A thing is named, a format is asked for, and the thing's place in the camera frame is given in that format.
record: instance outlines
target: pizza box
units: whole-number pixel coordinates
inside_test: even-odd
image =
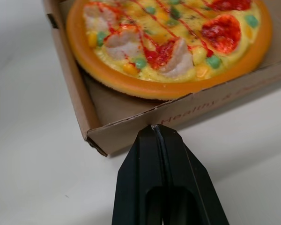
[[[44,0],[52,35],[82,136],[102,155],[130,144],[148,124],[175,127],[281,79],[281,0],[264,0],[273,20],[273,41],[252,73],[172,101],[131,97],[93,80],[75,61],[65,23],[74,0]]]

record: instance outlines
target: white table surface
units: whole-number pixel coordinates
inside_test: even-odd
[[[281,225],[281,82],[180,129],[231,225]],[[0,225],[110,225],[117,171],[82,140],[39,0],[0,0]]]

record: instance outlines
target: toy pizza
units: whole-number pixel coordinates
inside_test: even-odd
[[[261,0],[76,0],[67,35],[99,82],[169,100],[251,72],[272,23]]]

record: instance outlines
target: ketchup drizzle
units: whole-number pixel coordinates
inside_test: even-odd
[[[192,11],[195,11],[197,14],[199,14],[200,16],[202,16],[203,18],[206,18],[207,19],[207,16],[205,16],[203,13],[201,13],[199,10],[197,10],[196,8],[192,7],[192,6],[189,6],[189,5],[186,5],[185,2],[181,2],[181,5],[183,5],[184,7],[186,8],[189,8],[191,9]]]
[[[159,4],[159,6],[165,12],[170,13],[170,11],[166,8],[166,6],[160,0],[155,0],[155,1]],[[191,35],[195,36],[197,39],[200,40],[200,42],[202,43],[203,47],[207,50],[207,57],[210,58],[214,54],[214,52],[208,48],[206,42],[203,41],[198,35],[196,35],[195,32],[190,28],[190,26],[184,20],[178,19],[178,21],[181,22],[185,26],[185,28],[188,30],[188,32]],[[189,46],[189,45],[187,47],[188,47],[189,50],[191,50],[193,48],[192,46]]]

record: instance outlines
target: red sauce drizzle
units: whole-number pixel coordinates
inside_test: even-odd
[[[243,11],[251,8],[252,0],[214,0],[211,4],[206,0],[203,0],[203,2],[215,11]]]
[[[157,46],[155,51],[144,48],[146,59],[153,69],[160,68],[171,59],[176,41],[177,38],[173,38],[167,43]]]
[[[163,3],[162,3],[160,0],[155,0],[155,1],[159,4],[159,6],[160,6],[165,12],[170,13],[170,11],[165,7],[165,5],[163,5]],[[181,22],[181,23],[185,26],[185,28],[188,30],[188,32],[189,32],[191,35],[195,36],[197,39],[199,39],[199,40],[201,41],[203,47],[207,50],[207,57],[208,57],[208,58],[211,57],[211,56],[214,54],[214,52],[208,48],[206,42],[203,41],[200,37],[198,37],[198,35],[195,34],[195,32],[190,28],[190,26],[189,26],[184,20],[178,19],[178,21]]]
[[[123,11],[123,15],[130,21],[133,22],[133,24],[137,27],[138,30],[140,30],[139,26],[134,22],[134,19],[131,18],[130,15],[128,15],[126,12]],[[146,33],[144,33],[144,36],[146,39],[148,39],[153,45],[157,46],[158,44]]]
[[[192,11],[195,11],[197,14],[199,14],[200,16],[202,16],[203,18],[206,18],[207,19],[207,16],[205,16],[203,13],[201,13],[199,10],[197,10],[196,8],[192,7],[192,6],[189,6],[189,5],[186,5],[185,2],[181,2],[181,5],[183,5],[184,7],[186,8],[189,8],[191,9]]]
[[[131,1],[133,1],[134,3],[136,3],[136,4],[138,4],[139,6],[140,6],[140,8],[143,10],[143,11],[145,11],[146,13],[147,13],[147,11],[146,11],[146,9],[138,2],[138,1],[136,1],[136,0],[131,0]],[[158,21],[158,19],[156,18],[156,16],[154,16],[154,15],[151,15],[151,14],[149,14],[161,27],[163,27],[164,29],[166,29],[174,38],[177,38],[177,36],[172,32],[172,31],[170,31],[166,26],[164,26],[162,23],[160,23],[159,21]]]

